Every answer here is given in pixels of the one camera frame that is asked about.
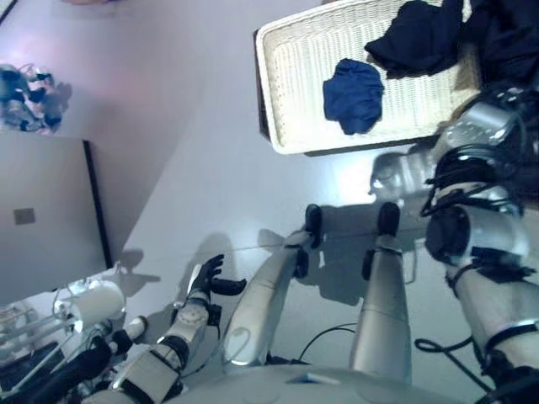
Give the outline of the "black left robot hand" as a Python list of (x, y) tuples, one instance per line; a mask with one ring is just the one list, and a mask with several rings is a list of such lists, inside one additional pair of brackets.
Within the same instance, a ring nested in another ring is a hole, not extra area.
[(194, 272), (195, 277), (190, 281), (187, 299), (201, 298), (211, 299), (211, 294), (236, 296), (241, 295), (247, 286), (247, 280), (220, 279), (224, 255), (219, 254), (210, 258)]

